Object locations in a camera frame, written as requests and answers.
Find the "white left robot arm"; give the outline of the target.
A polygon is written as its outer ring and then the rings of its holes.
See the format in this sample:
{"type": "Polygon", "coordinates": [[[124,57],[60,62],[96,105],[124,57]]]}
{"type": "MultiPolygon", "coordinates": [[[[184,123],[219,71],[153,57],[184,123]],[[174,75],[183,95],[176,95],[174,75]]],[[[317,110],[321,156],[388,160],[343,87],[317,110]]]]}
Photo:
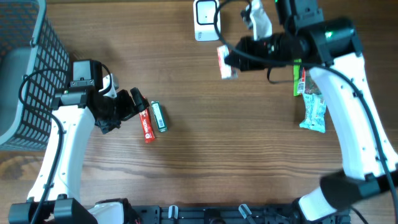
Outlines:
{"type": "Polygon", "coordinates": [[[39,176],[26,202],[11,205],[9,223],[138,223],[139,216],[126,198],[85,208],[79,199],[80,179],[93,128],[98,126],[106,134],[148,107],[137,88],[121,90],[114,98],[93,88],[57,93],[39,176]]]}

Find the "dark green gum pack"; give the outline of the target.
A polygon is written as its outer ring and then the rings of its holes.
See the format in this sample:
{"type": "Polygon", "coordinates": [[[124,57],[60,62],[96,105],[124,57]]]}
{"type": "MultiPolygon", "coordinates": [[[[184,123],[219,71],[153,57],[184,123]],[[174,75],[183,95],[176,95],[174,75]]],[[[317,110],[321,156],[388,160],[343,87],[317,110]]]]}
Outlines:
{"type": "Polygon", "coordinates": [[[155,122],[157,124],[157,128],[161,133],[168,131],[168,127],[165,123],[164,114],[162,112],[162,107],[158,101],[151,102],[152,111],[154,114],[155,122]]]}

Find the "red candy bar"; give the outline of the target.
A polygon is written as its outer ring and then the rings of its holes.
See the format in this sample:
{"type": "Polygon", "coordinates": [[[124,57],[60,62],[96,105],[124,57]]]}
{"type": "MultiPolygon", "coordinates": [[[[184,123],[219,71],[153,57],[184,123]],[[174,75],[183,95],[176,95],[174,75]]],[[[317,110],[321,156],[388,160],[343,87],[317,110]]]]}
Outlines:
{"type": "Polygon", "coordinates": [[[149,110],[145,109],[143,112],[139,113],[139,116],[144,132],[144,141],[145,143],[150,143],[155,140],[155,135],[152,129],[149,110]]]}

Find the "teal tissue pack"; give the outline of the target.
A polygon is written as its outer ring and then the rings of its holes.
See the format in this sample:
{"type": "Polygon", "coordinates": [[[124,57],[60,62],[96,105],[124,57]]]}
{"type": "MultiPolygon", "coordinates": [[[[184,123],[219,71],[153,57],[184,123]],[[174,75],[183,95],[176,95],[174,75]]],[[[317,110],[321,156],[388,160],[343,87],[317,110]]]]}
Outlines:
{"type": "Polygon", "coordinates": [[[303,94],[305,118],[299,124],[301,128],[325,133],[326,103],[322,95],[303,94]]]}

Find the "green snack bag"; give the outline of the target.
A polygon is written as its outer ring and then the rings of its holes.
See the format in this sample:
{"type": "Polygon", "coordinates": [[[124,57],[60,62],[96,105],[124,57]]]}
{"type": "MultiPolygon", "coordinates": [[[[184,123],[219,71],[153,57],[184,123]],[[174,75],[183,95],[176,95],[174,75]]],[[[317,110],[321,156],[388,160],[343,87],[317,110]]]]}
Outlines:
{"type": "Polygon", "coordinates": [[[294,74],[294,96],[299,96],[302,94],[315,94],[321,95],[321,91],[311,78],[309,72],[300,65],[293,66],[294,74]]]}

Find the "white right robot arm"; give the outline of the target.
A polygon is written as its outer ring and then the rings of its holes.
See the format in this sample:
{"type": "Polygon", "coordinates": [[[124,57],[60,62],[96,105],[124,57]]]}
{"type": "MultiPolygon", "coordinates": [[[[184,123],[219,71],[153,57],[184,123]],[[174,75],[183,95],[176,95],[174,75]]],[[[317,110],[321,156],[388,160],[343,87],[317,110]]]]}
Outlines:
{"type": "Polygon", "coordinates": [[[363,48],[353,23],[340,17],[310,19],[294,29],[243,37],[226,63],[241,71],[286,65],[306,68],[320,89],[340,142],[343,168],[297,201],[305,222],[347,210],[364,199],[390,192],[397,198],[397,153],[371,96],[363,48]]]}

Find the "small orange white box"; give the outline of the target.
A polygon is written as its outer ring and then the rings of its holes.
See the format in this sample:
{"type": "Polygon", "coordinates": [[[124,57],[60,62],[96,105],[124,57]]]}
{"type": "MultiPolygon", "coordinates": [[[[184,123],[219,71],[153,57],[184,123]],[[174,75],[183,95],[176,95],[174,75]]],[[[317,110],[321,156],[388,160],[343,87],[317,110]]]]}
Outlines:
{"type": "Polygon", "coordinates": [[[238,77],[237,71],[230,65],[226,64],[225,62],[225,58],[229,55],[228,47],[226,45],[218,47],[217,53],[218,53],[218,64],[220,68],[221,78],[223,80],[237,79],[238,77]]]}

